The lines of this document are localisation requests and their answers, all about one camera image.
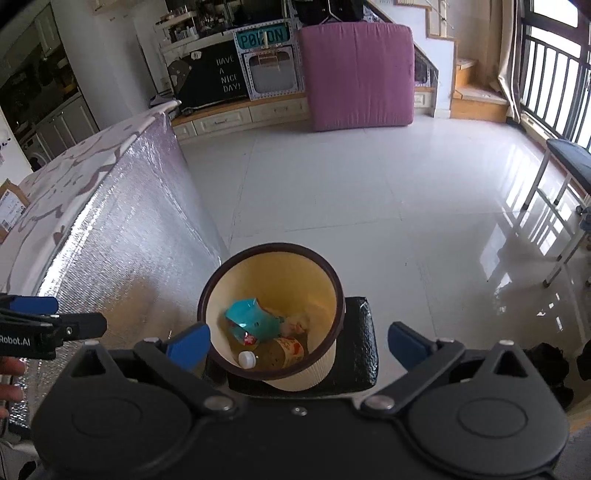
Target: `trash can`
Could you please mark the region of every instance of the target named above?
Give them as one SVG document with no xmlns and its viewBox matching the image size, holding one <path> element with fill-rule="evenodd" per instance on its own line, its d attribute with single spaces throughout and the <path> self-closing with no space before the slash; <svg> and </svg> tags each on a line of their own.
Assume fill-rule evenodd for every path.
<svg viewBox="0 0 591 480">
<path fill-rule="evenodd" d="M 250 298 L 286 317 L 309 313 L 309 354 L 302 361 L 269 372 L 238 365 L 228 342 L 225 313 L 235 301 Z M 285 391 L 305 390 L 328 375 L 344 316 L 343 289 L 330 264 L 306 247 L 284 243 L 257 245 L 227 260 L 205 285 L 197 307 L 197 319 L 210 328 L 210 355 L 216 363 Z"/>
</svg>

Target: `floor tile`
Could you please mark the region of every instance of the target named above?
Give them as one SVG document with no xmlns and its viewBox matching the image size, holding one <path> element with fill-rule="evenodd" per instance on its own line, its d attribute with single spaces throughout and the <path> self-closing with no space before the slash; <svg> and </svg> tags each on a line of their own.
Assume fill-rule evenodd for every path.
<svg viewBox="0 0 591 480">
<path fill-rule="evenodd" d="M 249 145 L 252 146 L 246 142 L 242 148 L 235 144 L 220 150 L 205 145 L 205 153 L 193 145 L 183 147 L 197 190 L 226 245 L 230 243 L 234 212 L 248 169 Z"/>
<path fill-rule="evenodd" d="M 267 242 L 291 242 L 311 248 L 336 270 L 346 296 L 368 298 L 378 343 L 376 388 L 404 372 L 388 350 L 387 331 L 392 322 L 402 321 L 434 338 L 419 269 L 400 220 L 234 237 L 230 252 Z"/>
<path fill-rule="evenodd" d="M 581 345 L 568 276 L 542 286 L 569 237 L 554 216 L 539 218 L 488 213 L 402 221 L 437 336 L 471 348 L 490 348 L 502 338 L 524 348 L 546 341 L 567 353 Z"/>
<path fill-rule="evenodd" d="M 568 235 L 535 195 L 543 156 L 508 125 L 418 116 L 405 128 L 311 132 L 276 125 L 183 146 L 205 204 L 232 252 L 287 241 L 325 256 L 347 295 L 369 299 L 380 354 L 378 386 L 404 373 L 386 332 L 402 320 L 469 348 L 502 338 L 548 342 L 572 360 L 591 338 L 591 258 L 580 249 L 550 288 L 544 277 Z M 564 174 L 550 164 L 553 198 Z M 572 231 L 576 200 L 558 205 Z"/>
<path fill-rule="evenodd" d="M 253 152 L 232 235 L 397 218 L 379 159 L 366 148 L 320 142 Z"/>
</svg>

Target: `window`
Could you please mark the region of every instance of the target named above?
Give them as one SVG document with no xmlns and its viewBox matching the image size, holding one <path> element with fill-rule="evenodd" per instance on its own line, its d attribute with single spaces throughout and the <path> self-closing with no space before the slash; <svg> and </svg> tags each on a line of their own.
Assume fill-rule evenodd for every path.
<svg viewBox="0 0 591 480">
<path fill-rule="evenodd" d="M 525 0 L 521 104 L 555 136 L 591 150 L 589 22 L 569 0 Z"/>
<path fill-rule="evenodd" d="M 569 0 L 534 0 L 534 13 L 566 23 L 571 27 L 579 24 L 579 12 Z"/>
</svg>

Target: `white bottle cap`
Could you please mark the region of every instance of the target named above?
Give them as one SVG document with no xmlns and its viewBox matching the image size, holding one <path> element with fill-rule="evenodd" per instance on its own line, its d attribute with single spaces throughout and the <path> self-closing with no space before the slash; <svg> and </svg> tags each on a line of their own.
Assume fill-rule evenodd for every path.
<svg viewBox="0 0 591 480">
<path fill-rule="evenodd" d="M 254 368 L 254 366 L 256 365 L 256 355 L 248 350 L 245 352 L 240 352 L 238 354 L 238 364 L 244 370 Z"/>
</svg>

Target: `cardboard box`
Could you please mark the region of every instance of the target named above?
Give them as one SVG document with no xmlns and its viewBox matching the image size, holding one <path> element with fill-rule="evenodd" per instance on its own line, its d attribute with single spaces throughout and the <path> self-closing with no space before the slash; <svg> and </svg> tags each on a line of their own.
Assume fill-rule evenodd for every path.
<svg viewBox="0 0 591 480">
<path fill-rule="evenodd" d="M 22 190 L 6 180 L 0 186 L 0 244 L 14 227 L 30 202 Z"/>
</svg>

